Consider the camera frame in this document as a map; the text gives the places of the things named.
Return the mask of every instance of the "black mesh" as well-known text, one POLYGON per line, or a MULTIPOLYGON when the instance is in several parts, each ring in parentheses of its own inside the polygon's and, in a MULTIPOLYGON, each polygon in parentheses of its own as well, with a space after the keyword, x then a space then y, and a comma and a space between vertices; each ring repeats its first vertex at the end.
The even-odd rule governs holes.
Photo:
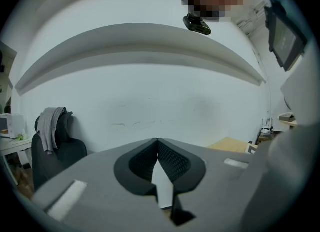
POLYGON ((189 159, 161 142, 158 142, 158 159, 172 183, 184 175, 191 167, 189 159))
POLYGON ((130 162, 130 170, 140 178, 151 182, 154 167, 158 160, 158 143, 154 142, 152 145, 142 150, 136 156, 134 156, 130 162))

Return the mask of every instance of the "gray fabric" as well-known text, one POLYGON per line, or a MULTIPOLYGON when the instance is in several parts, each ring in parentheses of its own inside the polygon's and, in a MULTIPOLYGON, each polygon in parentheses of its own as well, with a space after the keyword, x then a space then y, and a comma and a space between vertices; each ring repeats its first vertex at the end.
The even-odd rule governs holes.
POLYGON ((64 113, 67 113, 65 107, 47 107, 40 115, 36 132, 40 132, 43 151, 48 155, 52 154, 54 148, 58 149, 55 133, 59 117, 64 113))
POLYGON ((175 226, 158 207, 154 196, 137 196, 117 181, 114 165, 123 154, 143 143, 91 154, 44 184, 32 201, 46 211, 70 186, 73 180, 88 184, 63 224, 82 232, 174 232, 223 231, 239 228, 245 207, 264 172, 268 145, 261 144, 254 155, 208 149, 165 139, 202 158, 206 174, 191 192, 179 195, 184 210, 196 218, 175 226), (249 164, 246 170, 226 165, 230 158, 249 164))

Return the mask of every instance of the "black camera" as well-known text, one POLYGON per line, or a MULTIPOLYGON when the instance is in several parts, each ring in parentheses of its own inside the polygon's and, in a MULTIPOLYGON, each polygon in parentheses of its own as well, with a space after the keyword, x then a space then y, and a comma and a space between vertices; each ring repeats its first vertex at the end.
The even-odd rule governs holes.
POLYGON ((210 27, 200 17, 192 16, 191 13, 188 13, 187 16, 183 18, 183 22, 190 31, 198 32, 206 36, 211 34, 210 27))

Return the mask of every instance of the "black office chair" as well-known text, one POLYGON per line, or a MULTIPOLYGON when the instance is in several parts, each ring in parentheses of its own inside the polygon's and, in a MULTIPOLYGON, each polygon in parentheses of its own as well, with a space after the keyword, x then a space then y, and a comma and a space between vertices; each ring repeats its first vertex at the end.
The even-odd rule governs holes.
MULTIPOLYGON (((88 155, 86 145, 81 140, 69 137, 68 119, 72 114, 68 112, 60 116, 55 131, 55 142, 58 149, 54 148, 52 154, 44 152, 39 133, 33 136, 31 153, 35 191, 88 155)), ((40 116, 35 121, 35 131, 37 131, 39 118, 40 116)))

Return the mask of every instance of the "curved ceiling cove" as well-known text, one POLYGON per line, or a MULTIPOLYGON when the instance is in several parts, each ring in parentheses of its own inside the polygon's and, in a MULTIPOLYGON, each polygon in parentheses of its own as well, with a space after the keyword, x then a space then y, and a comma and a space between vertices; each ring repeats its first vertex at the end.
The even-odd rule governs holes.
POLYGON ((227 66, 243 71, 257 82, 264 80, 263 76, 242 57, 204 35, 167 25, 129 23, 86 31, 62 42, 33 63, 15 87, 21 90, 40 75, 48 73, 54 65, 62 66, 70 62, 68 59, 79 55, 85 57, 100 55, 101 50, 106 50, 107 53, 128 51, 173 53, 212 62, 218 59, 227 66))

